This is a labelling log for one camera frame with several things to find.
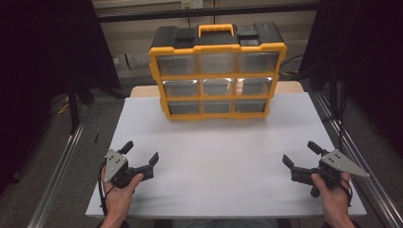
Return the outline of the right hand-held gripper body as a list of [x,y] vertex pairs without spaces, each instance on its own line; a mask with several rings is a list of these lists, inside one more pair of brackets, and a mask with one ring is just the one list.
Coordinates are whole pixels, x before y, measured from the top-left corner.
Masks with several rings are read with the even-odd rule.
[[[328,151],[328,154],[325,156],[320,156],[316,170],[314,174],[319,174],[329,189],[337,186],[342,187],[340,184],[342,173],[349,173],[367,179],[371,176],[337,149],[332,152]],[[353,196],[350,183],[349,189],[345,189],[345,192],[349,199]]]

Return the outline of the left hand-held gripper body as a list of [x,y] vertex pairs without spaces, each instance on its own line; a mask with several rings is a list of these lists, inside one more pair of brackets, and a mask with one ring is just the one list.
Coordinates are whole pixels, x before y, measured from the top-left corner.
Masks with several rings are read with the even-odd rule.
[[135,176],[134,169],[128,166],[128,160],[124,155],[113,149],[107,152],[104,183],[110,183],[115,187],[124,189]]

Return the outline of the person's left hand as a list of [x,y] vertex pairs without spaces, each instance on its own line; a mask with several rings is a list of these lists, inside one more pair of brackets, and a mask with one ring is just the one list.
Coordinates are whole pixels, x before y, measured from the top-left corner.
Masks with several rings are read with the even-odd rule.
[[106,193],[106,217],[126,218],[132,201],[132,195],[142,180],[143,175],[138,174],[133,178],[132,182],[127,186],[127,188],[124,189],[116,188],[110,183],[104,183],[102,180],[102,185]]

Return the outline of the person's right hand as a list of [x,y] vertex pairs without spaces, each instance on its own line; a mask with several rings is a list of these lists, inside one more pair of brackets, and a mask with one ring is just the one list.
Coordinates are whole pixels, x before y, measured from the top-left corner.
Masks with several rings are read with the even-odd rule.
[[350,174],[342,173],[341,178],[342,187],[338,186],[330,190],[319,174],[312,175],[312,180],[321,195],[322,211],[326,221],[350,218],[348,215],[348,195],[345,192],[345,189],[349,189]]

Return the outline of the black metal stand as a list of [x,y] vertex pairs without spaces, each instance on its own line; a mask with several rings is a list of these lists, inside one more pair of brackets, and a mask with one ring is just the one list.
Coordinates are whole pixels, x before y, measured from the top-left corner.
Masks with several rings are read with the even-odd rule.
[[94,102],[94,97],[86,81],[81,78],[72,77],[68,84],[68,104],[70,109],[71,130],[73,135],[80,124],[78,101],[84,105],[91,105]]

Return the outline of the white table cover sheet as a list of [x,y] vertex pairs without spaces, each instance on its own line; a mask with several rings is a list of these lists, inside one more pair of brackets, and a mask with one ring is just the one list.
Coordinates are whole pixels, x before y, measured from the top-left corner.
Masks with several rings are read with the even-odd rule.
[[310,186],[292,181],[282,158],[317,166],[307,143],[333,144],[306,93],[282,93],[268,117],[169,121],[157,97],[125,101],[111,148],[127,142],[130,165],[159,157],[154,177],[135,190],[129,216],[139,219],[262,219],[321,215]]

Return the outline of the set of clear plastic drawers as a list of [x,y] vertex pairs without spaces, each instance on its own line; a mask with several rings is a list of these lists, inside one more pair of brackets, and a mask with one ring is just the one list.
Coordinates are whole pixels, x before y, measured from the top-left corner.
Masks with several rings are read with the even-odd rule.
[[224,52],[159,56],[169,116],[264,115],[278,54]]

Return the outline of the black curtain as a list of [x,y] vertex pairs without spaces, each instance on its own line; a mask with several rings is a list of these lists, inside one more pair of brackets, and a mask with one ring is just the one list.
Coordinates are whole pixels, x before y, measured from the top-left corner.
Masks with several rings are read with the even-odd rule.
[[403,158],[403,0],[318,0],[299,72],[311,87],[332,75]]
[[0,0],[0,195],[45,127],[51,100],[121,87],[92,0]]

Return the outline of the yellow black drawer organizer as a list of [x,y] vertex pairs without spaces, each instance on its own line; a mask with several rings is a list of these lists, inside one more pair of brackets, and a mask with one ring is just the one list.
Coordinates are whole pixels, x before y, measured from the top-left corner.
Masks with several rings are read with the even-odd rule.
[[[199,55],[204,53],[224,52],[265,52],[272,51],[278,54],[275,70],[275,80],[272,83],[268,110],[264,115],[237,114],[237,115],[181,115],[171,117],[166,112],[166,100],[162,86],[162,77],[159,75],[157,58],[159,56]],[[153,79],[160,91],[160,104],[165,117],[169,120],[202,120],[202,119],[251,119],[265,118],[270,111],[270,102],[278,83],[278,74],[281,62],[284,60],[287,46],[276,25],[269,23],[254,23],[249,26],[234,24],[200,25],[194,28],[161,27],[158,28],[149,50],[150,70]]]

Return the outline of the black horizontal bar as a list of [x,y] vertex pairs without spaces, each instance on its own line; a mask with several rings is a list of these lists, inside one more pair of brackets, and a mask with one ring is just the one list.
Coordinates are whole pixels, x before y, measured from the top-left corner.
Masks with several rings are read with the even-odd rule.
[[175,10],[139,12],[139,13],[111,13],[111,14],[99,14],[97,16],[97,21],[99,23],[115,23],[115,22],[127,22],[127,21],[145,21],[145,20],[191,18],[191,17],[205,17],[205,16],[219,16],[219,15],[306,11],[306,10],[318,10],[319,7],[320,3],[298,3],[298,4],[254,6],[245,8],[232,7],[232,8],[209,8],[209,9],[175,9]]

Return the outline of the metal floor rail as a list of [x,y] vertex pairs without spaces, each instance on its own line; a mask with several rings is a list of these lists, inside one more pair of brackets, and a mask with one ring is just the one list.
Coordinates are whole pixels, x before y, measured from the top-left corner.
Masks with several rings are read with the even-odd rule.
[[370,174],[354,178],[356,194],[367,210],[359,224],[403,228],[403,159],[352,98],[346,96],[331,107],[326,91],[310,96],[335,148]]
[[66,173],[71,156],[80,140],[84,129],[85,123],[80,123],[73,133],[69,136],[67,145],[62,153],[60,160],[51,176],[45,193],[41,197],[27,228],[43,228],[47,220],[48,213],[56,198],[57,192],[60,188],[62,179]]

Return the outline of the white wall outlet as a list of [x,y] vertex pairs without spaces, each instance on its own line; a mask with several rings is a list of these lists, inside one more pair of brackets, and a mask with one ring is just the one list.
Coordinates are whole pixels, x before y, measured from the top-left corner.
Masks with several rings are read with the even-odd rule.
[[203,8],[203,0],[182,0],[181,4],[183,10],[193,10]]

